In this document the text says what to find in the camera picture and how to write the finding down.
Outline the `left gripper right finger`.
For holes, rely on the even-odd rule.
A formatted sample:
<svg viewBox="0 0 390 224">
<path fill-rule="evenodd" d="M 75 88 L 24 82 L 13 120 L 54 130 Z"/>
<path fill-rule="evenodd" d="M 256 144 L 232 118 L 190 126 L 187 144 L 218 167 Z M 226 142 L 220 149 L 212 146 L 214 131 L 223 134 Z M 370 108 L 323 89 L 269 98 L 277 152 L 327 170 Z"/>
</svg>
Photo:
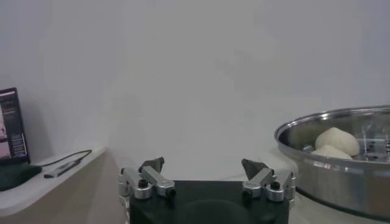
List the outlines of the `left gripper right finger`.
<svg viewBox="0 0 390 224">
<path fill-rule="evenodd" d="M 265 163 L 242 159 L 241 165 L 248 178 L 243 182 L 243 201 L 252 201 L 263 195 L 269 201 L 294 201 L 296 178 L 292 171 L 276 172 Z"/>
</svg>

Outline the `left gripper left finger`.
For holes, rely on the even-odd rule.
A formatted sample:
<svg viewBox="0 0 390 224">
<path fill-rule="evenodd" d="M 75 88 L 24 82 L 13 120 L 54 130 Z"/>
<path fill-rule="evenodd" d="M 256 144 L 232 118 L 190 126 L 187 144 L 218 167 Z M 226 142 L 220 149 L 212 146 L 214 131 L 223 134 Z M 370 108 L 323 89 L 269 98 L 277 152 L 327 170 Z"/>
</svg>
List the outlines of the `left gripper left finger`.
<svg viewBox="0 0 390 224">
<path fill-rule="evenodd" d="M 174 206 L 176 199 L 175 181 L 165 178 L 161 172 L 164 157 L 144 161 L 138 169 L 122 167 L 118 172 L 119 202 L 123 207 L 130 206 L 130 199 L 148 200 L 155 193 Z"/>
</svg>

